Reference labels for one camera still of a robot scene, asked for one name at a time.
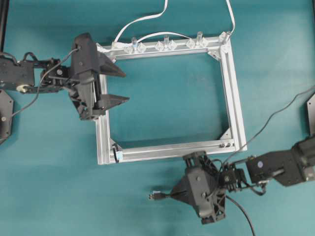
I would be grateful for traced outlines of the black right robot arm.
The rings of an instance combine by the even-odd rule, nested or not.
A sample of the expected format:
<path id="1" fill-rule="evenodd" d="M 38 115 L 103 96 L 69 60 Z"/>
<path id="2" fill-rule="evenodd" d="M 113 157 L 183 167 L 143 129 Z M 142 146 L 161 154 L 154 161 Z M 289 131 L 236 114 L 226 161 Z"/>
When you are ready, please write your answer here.
<path id="1" fill-rule="evenodd" d="M 225 218 L 226 192 L 253 189 L 263 195 L 270 179 L 288 187 L 315 179 L 315 138 L 297 142 L 291 149 L 272 151 L 244 160 L 251 184 L 237 162 L 224 165 L 219 170 L 204 151 L 183 156 L 185 174 L 173 187 L 168 197 L 192 206 L 202 224 L 214 223 Z"/>

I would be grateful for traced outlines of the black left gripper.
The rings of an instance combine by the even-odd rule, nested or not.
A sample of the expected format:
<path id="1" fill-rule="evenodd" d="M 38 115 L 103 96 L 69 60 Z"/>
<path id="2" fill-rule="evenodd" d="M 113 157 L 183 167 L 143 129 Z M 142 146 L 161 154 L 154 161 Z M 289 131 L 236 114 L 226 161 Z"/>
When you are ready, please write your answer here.
<path id="1" fill-rule="evenodd" d="M 72 73 L 65 83 L 80 120 L 92 120 L 105 115 L 106 111 L 129 101 L 129 97 L 101 94 L 99 75 L 125 77 L 126 74 L 105 54 L 106 50 L 96 43 L 100 72 Z"/>

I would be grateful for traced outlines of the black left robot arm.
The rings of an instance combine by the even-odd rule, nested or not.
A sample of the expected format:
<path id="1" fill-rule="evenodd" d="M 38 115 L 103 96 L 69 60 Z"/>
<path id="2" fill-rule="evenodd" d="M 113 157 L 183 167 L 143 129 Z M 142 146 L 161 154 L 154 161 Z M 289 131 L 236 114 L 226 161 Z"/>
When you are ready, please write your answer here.
<path id="1" fill-rule="evenodd" d="M 74 39 L 71 51 L 62 60 L 38 60 L 27 52 L 18 61 L 9 53 L 0 54 L 1 88 L 36 96 L 66 90 L 81 120 L 96 119 L 129 100 L 102 93 L 101 75 L 125 77 L 109 57 L 97 50 L 87 33 Z"/>

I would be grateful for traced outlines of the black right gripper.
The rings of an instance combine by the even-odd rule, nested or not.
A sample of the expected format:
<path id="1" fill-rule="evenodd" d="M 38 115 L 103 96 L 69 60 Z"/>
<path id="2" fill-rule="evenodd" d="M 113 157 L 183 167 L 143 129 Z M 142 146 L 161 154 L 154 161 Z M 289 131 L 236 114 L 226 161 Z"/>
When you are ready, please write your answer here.
<path id="1" fill-rule="evenodd" d="M 225 218 L 225 190 L 218 187 L 218 170 L 204 151 L 183 156 L 185 175 L 173 187 L 171 197 L 189 204 L 199 218 Z"/>

